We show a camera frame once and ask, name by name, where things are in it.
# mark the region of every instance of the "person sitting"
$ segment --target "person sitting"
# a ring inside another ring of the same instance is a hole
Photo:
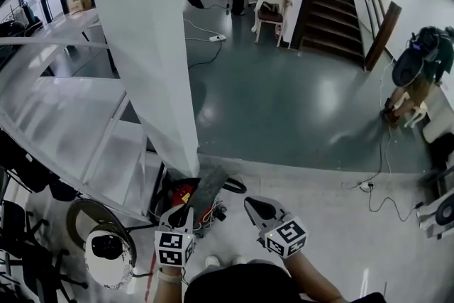
[[[450,73],[454,61],[454,28],[447,27],[444,31],[436,27],[424,27],[419,31],[419,35],[432,33],[438,38],[438,52],[430,62],[424,60],[422,72],[418,77],[406,87],[397,87],[391,98],[387,100],[381,114],[385,121],[396,128],[399,118],[411,111],[415,106],[420,106],[428,96],[432,84],[441,86],[441,77],[444,72]],[[397,109],[393,110],[394,105],[401,99],[405,92],[410,98]]]

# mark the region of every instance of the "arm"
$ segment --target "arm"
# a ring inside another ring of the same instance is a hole
[[[301,292],[306,293],[312,300],[320,303],[346,303],[339,290],[320,274],[302,253],[285,259],[284,265]]]
[[[163,267],[162,272],[175,277],[181,276],[181,268]],[[182,303],[182,283],[172,284],[159,280],[153,303]]]

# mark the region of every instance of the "cardboard box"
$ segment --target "cardboard box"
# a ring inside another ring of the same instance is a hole
[[[93,7],[92,0],[66,0],[66,3],[71,14],[86,11]]]

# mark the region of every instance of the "green floor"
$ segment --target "green floor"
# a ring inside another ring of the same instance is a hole
[[[227,4],[202,1],[205,6]],[[383,56],[368,74],[334,56],[278,49],[271,25],[262,28],[256,45],[250,32],[253,9],[246,11],[244,17],[232,17],[219,7],[185,5],[186,19],[227,37],[213,63],[189,71],[199,152],[299,167],[377,171],[380,141],[384,150],[389,137],[378,116],[380,78],[389,59]],[[188,38],[211,36],[187,22],[185,31]],[[218,47],[188,40],[188,64],[209,61]],[[384,76],[383,100],[393,89],[390,70]],[[418,128],[392,131],[387,156],[392,172],[430,168]]]

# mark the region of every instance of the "white chair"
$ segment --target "white chair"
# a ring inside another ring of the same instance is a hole
[[[410,96],[408,94],[408,92],[406,92],[405,94],[402,95],[402,97],[400,98],[400,100],[394,105],[394,110],[395,109],[398,109],[403,103],[405,100],[409,99]],[[415,106],[413,108],[414,110],[414,114],[413,116],[410,118],[410,120],[408,120],[405,125],[404,125],[404,128],[406,128],[407,126],[409,126],[410,128],[414,128],[414,126],[416,125],[416,123],[420,122],[422,119],[424,119],[424,117],[426,116],[427,114],[427,105],[426,103],[423,101],[421,103],[421,105],[419,107]]]

